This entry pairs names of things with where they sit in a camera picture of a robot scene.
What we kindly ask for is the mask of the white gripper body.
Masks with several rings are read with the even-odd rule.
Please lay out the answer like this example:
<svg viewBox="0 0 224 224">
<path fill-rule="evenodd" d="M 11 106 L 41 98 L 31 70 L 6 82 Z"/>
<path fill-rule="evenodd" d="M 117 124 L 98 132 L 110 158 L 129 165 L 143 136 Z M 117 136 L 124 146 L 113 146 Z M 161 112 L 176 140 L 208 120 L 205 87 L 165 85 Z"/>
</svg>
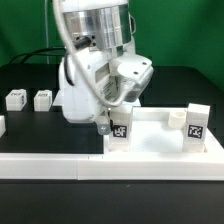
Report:
<svg viewBox="0 0 224 224">
<path fill-rule="evenodd" d="M 124 52 L 110 59 L 103 51 L 88 48 L 77 53 L 90 83 L 104 101 L 135 102 L 153 75 L 152 61 L 146 57 Z M 107 109 L 104 102 L 90 90 L 83 74 L 67 54 L 59 67 L 59 93 L 62 112 L 70 123 L 92 123 Z"/>
</svg>

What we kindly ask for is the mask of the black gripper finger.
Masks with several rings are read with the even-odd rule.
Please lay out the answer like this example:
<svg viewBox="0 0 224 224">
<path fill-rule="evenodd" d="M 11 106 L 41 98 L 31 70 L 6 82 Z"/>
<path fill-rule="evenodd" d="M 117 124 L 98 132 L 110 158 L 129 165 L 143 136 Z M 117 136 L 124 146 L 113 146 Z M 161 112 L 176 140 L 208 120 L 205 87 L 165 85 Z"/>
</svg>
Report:
<svg viewBox="0 0 224 224">
<path fill-rule="evenodd" d="M 111 132 L 110 120 L 106 116 L 100 116 L 97 121 L 97 130 L 100 135 L 109 135 Z"/>
</svg>

